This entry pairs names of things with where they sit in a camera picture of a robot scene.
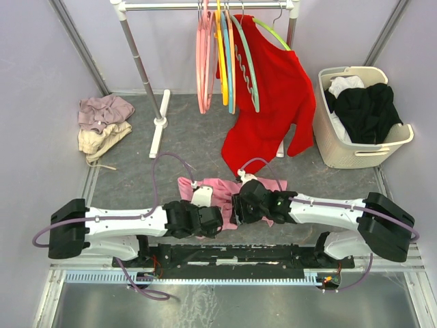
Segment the pink t shirt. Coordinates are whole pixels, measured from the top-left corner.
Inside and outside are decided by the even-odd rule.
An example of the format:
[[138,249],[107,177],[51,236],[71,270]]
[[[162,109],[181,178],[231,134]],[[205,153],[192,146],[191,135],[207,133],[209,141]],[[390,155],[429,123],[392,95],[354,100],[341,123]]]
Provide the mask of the pink t shirt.
[[[273,179],[256,178],[265,188],[271,191],[286,190],[287,181],[279,180],[277,182]],[[232,182],[230,180],[222,180],[220,178],[205,178],[197,182],[197,186],[202,185],[212,187],[211,205],[218,206],[221,209],[223,217],[223,230],[237,230],[238,226],[233,224],[231,219],[232,203],[231,196],[240,192],[242,183]],[[191,201],[193,197],[193,188],[191,180],[185,177],[178,178],[178,189],[183,200]]]

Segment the teal wavy hanger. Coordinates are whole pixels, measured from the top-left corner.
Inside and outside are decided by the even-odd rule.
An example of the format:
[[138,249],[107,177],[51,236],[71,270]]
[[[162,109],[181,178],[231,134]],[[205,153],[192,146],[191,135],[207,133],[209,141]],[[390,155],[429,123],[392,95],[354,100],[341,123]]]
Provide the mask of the teal wavy hanger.
[[234,45],[232,46],[234,50],[234,64],[240,69],[255,112],[259,113],[259,90],[249,44],[243,31],[242,23],[233,15],[229,15],[229,18],[231,20],[230,30],[234,31],[234,28],[236,28],[237,32],[236,36],[234,36]]

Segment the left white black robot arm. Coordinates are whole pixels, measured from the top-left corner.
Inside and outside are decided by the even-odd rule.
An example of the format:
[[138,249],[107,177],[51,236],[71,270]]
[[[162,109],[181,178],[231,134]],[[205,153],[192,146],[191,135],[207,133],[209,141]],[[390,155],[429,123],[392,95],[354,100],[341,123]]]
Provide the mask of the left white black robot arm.
[[172,201],[155,209],[107,210],[86,207],[74,199],[51,215],[48,257],[75,258],[81,254],[116,257],[145,266],[151,250],[140,236],[191,236],[213,238],[223,227],[217,206],[197,206],[186,200]]

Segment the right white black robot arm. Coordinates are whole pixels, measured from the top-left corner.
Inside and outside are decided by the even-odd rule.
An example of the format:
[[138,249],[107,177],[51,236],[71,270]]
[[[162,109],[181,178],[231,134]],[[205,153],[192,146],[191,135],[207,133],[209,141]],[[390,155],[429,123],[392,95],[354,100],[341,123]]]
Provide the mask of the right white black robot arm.
[[413,216],[376,192],[364,199],[330,200],[295,191],[271,191],[260,181],[250,180],[232,195],[231,202],[231,222],[237,225],[267,218],[277,224],[314,223],[340,228],[340,232],[321,234],[316,243],[313,259],[321,267],[368,254],[403,263],[410,244],[418,238]]

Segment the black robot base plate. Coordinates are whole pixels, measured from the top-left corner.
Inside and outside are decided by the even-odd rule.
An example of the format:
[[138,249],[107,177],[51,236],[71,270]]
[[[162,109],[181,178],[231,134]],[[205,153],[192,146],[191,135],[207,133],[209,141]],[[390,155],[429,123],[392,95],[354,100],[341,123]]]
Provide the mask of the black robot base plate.
[[149,246],[123,262],[127,269],[156,269],[163,279],[302,278],[305,269],[353,269],[352,256],[332,259],[315,247],[298,245]]

